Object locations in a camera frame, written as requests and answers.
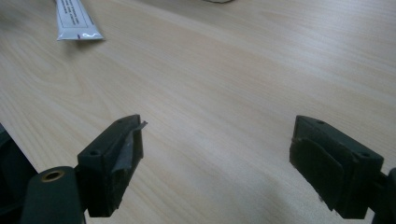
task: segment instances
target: light wood grain surface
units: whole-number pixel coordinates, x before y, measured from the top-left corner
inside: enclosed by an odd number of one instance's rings
[[[370,223],[289,163],[296,115],[396,166],[396,2],[83,0],[106,41],[57,42],[53,1],[0,1],[0,122],[38,171],[140,114],[145,158],[89,223]]]

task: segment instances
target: black plastic bracket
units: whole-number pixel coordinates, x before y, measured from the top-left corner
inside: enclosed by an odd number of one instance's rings
[[[78,154],[76,168],[38,175],[0,126],[0,222],[81,224],[86,209],[91,217],[110,217],[143,158],[146,124],[139,115],[119,119]]]
[[[381,223],[396,220],[394,171],[383,175],[383,157],[331,125],[297,116],[290,162],[341,217],[364,218],[370,207]]]

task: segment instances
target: wooden table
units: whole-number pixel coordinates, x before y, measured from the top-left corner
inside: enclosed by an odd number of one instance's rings
[[[370,223],[289,163],[296,115],[396,166],[396,2],[83,0],[106,41],[57,42],[53,1],[0,2],[0,122],[37,171],[148,122],[120,209],[88,223]]]

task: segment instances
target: screw hole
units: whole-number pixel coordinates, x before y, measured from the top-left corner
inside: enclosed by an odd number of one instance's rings
[[[99,154],[100,154],[100,153],[99,153],[98,150],[94,150],[94,151],[91,151],[91,152],[90,152],[90,155],[91,155],[91,156],[99,156]]]
[[[46,175],[43,175],[43,177],[41,177],[41,181],[42,182],[52,182],[55,181],[59,178],[61,178],[64,175],[64,171],[60,170],[60,171],[52,171]]]
[[[366,152],[361,153],[361,155],[362,155],[363,157],[370,157],[370,154],[368,154],[368,153],[366,153]]]

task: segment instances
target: white tube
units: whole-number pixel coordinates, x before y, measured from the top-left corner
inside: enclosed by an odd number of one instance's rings
[[[58,40],[103,39],[79,0],[56,0]]]

